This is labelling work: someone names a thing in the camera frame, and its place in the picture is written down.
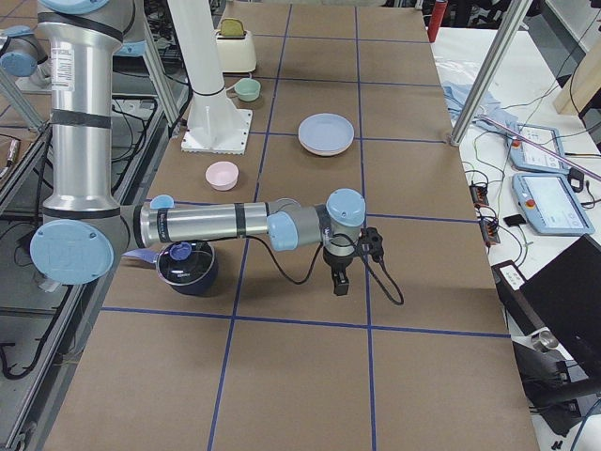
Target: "bowl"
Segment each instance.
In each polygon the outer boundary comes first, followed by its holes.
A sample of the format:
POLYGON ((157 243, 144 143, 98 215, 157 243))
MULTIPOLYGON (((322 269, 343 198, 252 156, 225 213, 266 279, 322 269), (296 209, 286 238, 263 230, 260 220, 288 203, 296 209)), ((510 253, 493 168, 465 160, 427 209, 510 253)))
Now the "bowl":
POLYGON ((205 179, 217 191, 231 190, 238 182, 238 167, 230 162, 217 162, 207 168, 205 179))
POLYGON ((321 157, 331 157, 347 150, 355 131, 342 116, 321 113, 309 116, 299 126, 299 141, 304 148, 321 157))
POLYGON ((234 85, 241 101, 256 101, 261 93, 261 84, 253 78, 243 78, 234 85))

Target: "plate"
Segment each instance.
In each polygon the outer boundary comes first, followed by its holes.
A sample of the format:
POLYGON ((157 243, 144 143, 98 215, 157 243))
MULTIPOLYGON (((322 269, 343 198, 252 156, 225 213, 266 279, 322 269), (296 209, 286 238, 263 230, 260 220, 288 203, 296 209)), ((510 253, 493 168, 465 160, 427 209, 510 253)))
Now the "plate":
POLYGON ((347 150, 355 130, 344 117, 331 113, 309 116, 299 126, 299 141, 315 155, 331 157, 347 150))

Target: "navy blue pot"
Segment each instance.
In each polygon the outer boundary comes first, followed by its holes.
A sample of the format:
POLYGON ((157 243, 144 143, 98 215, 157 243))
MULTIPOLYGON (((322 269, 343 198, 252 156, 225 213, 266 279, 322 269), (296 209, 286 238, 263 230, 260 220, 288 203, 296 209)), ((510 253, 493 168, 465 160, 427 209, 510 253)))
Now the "navy blue pot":
POLYGON ((175 291, 202 296, 217 278, 217 256, 206 241, 173 243, 159 252, 157 272, 175 291))

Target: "white mounting plate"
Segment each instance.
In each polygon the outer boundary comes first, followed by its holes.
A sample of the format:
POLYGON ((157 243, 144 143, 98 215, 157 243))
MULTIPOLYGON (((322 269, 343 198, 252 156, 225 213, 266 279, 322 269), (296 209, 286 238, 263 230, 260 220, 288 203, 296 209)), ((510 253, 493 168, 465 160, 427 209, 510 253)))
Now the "white mounting plate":
POLYGON ((253 120, 253 110, 238 110, 246 124, 243 129, 237 129, 229 133, 228 136, 219 140, 213 146, 206 146, 199 142, 195 137, 197 129, 191 129, 184 134, 181 142, 181 149, 185 152, 207 152, 207 153, 234 153, 242 155, 246 150, 246 143, 251 131, 251 122, 253 120))

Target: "mint green bowl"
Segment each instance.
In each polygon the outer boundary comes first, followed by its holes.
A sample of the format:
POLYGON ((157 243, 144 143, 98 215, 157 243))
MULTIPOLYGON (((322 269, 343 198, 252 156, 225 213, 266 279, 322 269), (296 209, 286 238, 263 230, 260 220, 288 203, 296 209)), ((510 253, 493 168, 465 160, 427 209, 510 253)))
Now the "mint green bowl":
POLYGON ((253 78, 243 78, 234 85, 234 91, 241 101, 256 101, 261 92, 261 84, 253 78))

